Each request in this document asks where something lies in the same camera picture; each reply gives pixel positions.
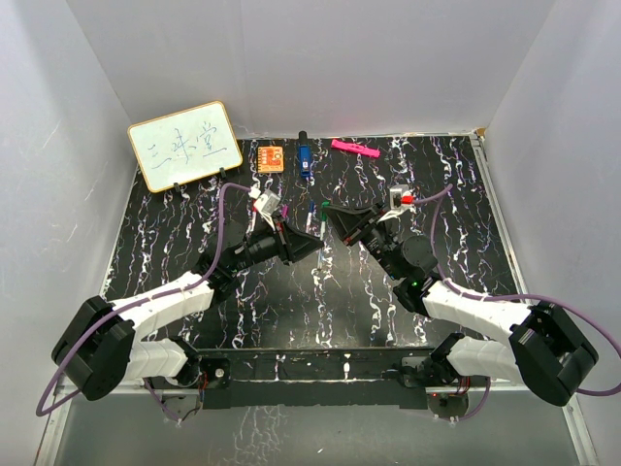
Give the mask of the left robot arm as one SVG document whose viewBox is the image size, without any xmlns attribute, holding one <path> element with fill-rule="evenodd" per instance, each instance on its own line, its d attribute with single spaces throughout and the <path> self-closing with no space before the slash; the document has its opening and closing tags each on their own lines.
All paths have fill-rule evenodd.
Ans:
<svg viewBox="0 0 621 466">
<path fill-rule="evenodd" d="M 189 387 L 201 377 L 200 356 L 182 338 L 151 341 L 148 335 L 219 304 L 240 284 L 239 273 L 277 258 L 284 264 L 320 250 L 322 241 L 279 221 L 246 235 L 236 245 L 201 254 L 178 279 L 139 295 L 83 302 L 51 352 L 51 359 L 89 401 L 122 382 L 165 378 Z"/>
</svg>

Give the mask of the green pen cap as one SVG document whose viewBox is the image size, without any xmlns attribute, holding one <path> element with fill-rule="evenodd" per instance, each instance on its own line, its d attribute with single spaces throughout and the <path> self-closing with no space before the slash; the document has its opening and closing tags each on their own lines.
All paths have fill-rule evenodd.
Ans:
<svg viewBox="0 0 621 466">
<path fill-rule="evenodd" d="M 323 201 L 321 203 L 321 207 L 320 207 L 320 218 L 321 221 L 326 221 L 327 220 L 327 211 L 326 208 L 329 207 L 331 205 L 330 201 Z"/>
</svg>

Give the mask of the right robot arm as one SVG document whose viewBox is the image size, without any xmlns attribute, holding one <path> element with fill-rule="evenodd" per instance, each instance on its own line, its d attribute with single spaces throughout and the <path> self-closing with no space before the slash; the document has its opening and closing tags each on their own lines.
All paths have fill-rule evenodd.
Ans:
<svg viewBox="0 0 621 466">
<path fill-rule="evenodd" d="M 416 366 L 404 361 L 404 375 L 423 383 L 453 385 L 481 376 L 526 385 L 538 398 L 563 407 L 599 360 L 595 348 L 566 310 L 542 298 L 489 296 L 443 279 L 430 240 L 398 240 L 381 221 L 379 205 L 349 209 L 326 205 L 339 239 L 360 243 L 390 279 L 409 312 L 456 323 L 479 339 L 454 332 Z"/>
</svg>

